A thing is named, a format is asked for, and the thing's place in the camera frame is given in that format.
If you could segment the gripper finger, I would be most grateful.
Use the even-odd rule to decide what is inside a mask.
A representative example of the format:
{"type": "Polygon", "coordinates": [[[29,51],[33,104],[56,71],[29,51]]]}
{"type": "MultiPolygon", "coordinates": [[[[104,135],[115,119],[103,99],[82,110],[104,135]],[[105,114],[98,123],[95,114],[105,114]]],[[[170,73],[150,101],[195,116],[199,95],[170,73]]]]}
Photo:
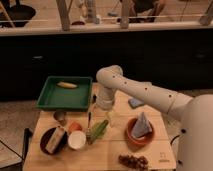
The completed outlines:
{"type": "Polygon", "coordinates": [[[87,124],[87,129],[90,129],[91,115],[92,115],[92,113],[89,112],[89,113],[88,113],[88,124],[87,124]]]}
{"type": "Polygon", "coordinates": [[[97,100],[97,96],[94,94],[92,96],[92,104],[95,104],[96,103],[96,100],[97,100]]]}

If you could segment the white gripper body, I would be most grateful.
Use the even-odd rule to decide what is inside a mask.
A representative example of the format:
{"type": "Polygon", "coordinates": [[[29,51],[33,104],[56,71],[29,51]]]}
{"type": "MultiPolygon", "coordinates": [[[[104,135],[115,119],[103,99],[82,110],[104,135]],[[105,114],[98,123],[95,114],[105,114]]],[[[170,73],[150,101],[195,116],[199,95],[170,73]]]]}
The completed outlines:
{"type": "Polygon", "coordinates": [[[111,110],[115,103],[115,93],[114,89],[100,87],[96,100],[97,106],[102,110],[111,110]]]}

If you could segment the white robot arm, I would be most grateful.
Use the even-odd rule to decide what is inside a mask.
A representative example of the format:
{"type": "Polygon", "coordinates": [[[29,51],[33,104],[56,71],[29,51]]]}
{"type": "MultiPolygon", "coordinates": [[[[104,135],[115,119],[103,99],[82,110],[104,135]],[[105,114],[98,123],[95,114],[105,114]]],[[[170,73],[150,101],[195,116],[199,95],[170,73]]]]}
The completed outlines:
{"type": "Polygon", "coordinates": [[[176,171],[213,171],[213,94],[191,97],[128,79],[119,65],[99,69],[96,80],[102,110],[112,109],[119,90],[181,122],[176,171]]]}

